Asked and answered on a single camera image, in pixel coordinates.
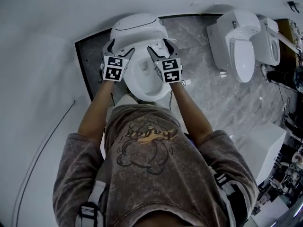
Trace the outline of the grey-brown printed shirt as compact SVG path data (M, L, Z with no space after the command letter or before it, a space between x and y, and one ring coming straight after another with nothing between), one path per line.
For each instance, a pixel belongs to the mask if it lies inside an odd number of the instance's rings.
M251 214L258 187L226 132L196 147L168 109L123 105L105 134L105 157L86 136L67 137L53 190L59 227L75 227L96 181L105 186L98 208L107 227L131 227L153 211L191 225L242 227Z

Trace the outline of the white rectangular plinth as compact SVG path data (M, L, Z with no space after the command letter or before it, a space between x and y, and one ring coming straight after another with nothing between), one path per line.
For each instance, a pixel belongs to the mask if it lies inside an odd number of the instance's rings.
M285 136L285 129L268 122L257 126L239 147L258 185L269 176Z

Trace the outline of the white toilet with tank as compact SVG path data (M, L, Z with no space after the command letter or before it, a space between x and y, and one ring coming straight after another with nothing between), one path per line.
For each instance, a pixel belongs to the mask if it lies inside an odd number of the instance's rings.
M255 53L250 39L261 31L257 16L233 9L206 28L215 65L241 83L251 80Z

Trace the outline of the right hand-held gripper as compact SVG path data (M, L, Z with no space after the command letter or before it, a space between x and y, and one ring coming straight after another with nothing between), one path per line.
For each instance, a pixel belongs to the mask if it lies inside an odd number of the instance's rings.
M164 84L180 82L183 68L178 55L179 48L171 40L164 38L163 41L168 50L169 59L164 60L164 56L159 56L151 46L147 47L147 51L154 62L158 76Z

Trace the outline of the beige trousers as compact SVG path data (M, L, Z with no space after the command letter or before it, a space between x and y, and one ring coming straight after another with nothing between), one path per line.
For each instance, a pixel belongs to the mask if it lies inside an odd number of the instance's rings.
M123 105L137 105L138 99L133 94L125 94L123 95L115 106L111 106L107 111L107 118L109 118L113 114L113 110L119 106Z

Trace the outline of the brown cardboard box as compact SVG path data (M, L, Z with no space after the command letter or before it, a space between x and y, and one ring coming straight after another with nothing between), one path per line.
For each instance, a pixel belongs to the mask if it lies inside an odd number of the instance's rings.
M277 19L275 20L278 24L279 33L282 34L298 52L303 52L303 32L298 25L289 19ZM287 56L298 56L299 54L292 50L282 41L279 41L281 54Z

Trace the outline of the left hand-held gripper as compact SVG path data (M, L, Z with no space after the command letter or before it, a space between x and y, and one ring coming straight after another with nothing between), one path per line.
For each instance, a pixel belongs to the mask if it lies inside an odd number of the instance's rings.
M125 55L119 54L115 57L112 52L114 44L115 39L112 39L102 49L101 79L119 82L123 78L127 65L135 52L135 48L131 48Z

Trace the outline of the person's left forearm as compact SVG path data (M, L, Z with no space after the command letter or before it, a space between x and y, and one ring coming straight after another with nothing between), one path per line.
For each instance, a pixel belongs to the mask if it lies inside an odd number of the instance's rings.
M103 81L78 128L79 134L94 140L98 146L102 141L113 87L113 81Z

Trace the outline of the dark equipment rack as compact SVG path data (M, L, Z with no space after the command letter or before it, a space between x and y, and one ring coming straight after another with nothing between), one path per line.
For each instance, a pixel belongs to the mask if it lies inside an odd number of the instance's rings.
M267 202L273 202L279 196L285 196L287 207L292 207L303 195L303 144L297 148L283 144L272 171L258 189L253 216L261 212Z

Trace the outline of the white rounded tankless toilet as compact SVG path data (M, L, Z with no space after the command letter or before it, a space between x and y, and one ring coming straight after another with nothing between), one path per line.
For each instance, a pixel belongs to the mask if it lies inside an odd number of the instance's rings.
M253 44L255 59L261 63L277 66L280 63L280 44L279 39L268 32L279 32L278 24L270 18L259 20L261 31L252 36L250 41Z

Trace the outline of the person's right forearm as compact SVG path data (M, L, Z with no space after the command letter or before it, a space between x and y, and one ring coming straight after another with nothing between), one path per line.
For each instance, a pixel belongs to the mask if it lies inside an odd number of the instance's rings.
M203 112L195 104L181 82L171 83L182 119L196 147L201 146L203 139L213 132L213 128Z

